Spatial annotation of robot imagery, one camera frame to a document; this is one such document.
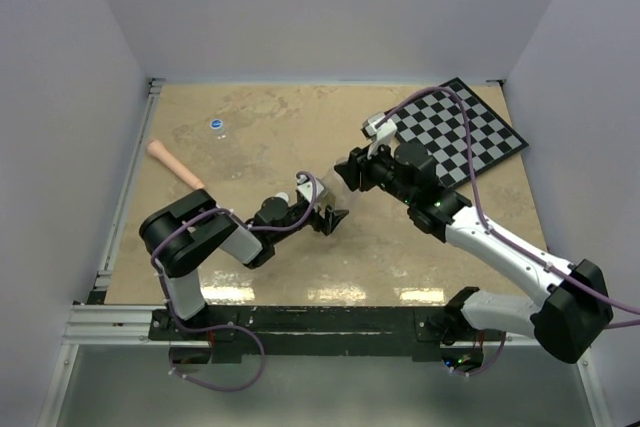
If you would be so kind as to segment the small clear plastic bottle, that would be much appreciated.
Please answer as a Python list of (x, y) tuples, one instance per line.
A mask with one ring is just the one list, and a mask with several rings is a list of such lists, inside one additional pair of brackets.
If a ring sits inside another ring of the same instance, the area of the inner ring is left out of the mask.
[(214, 139), (216, 139), (216, 140), (225, 140), (225, 139), (228, 138), (227, 131), (226, 131), (226, 125), (224, 124), (224, 122), (223, 122), (223, 127), (221, 129), (212, 129), (211, 127), (210, 127), (210, 129), (212, 131), (212, 136), (213, 136)]

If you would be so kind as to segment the large clear plastic bottle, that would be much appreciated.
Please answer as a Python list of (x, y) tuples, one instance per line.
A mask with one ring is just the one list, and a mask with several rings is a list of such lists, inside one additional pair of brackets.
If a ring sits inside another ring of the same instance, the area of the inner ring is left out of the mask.
[(330, 206), (334, 210), (351, 210), (354, 204), (355, 193), (350, 191), (342, 177), (334, 170), (331, 164), (320, 179), (325, 192), (321, 204)]

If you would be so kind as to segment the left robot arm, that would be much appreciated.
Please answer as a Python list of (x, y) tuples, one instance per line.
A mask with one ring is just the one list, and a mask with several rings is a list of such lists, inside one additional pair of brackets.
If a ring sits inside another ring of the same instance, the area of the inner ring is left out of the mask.
[(302, 194), (290, 204), (279, 194), (264, 200), (254, 216), (241, 224), (230, 210), (198, 189), (145, 219), (139, 236), (173, 308), (173, 329), (185, 339), (196, 339), (207, 327), (198, 269), (214, 251), (255, 269), (270, 260), (275, 245), (287, 237), (306, 226), (329, 236), (348, 214), (347, 209), (311, 204)]

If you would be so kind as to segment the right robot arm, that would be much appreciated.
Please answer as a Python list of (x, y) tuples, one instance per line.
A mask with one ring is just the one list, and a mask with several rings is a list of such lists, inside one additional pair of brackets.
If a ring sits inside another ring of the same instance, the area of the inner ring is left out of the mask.
[(539, 251), (479, 213), (469, 199), (442, 184), (435, 159), (421, 144), (382, 145), (376, 153), (355, 148), (334, 170), (352, 191), (377, 187), (401, 201), (420, 231), (473, 255), (523, 291), (517, 297), (463, 289), (445, 307), (452, 337), (466, 340), (481, 330), (516, 333), (574, 364), (612, 321), (596, 264)]

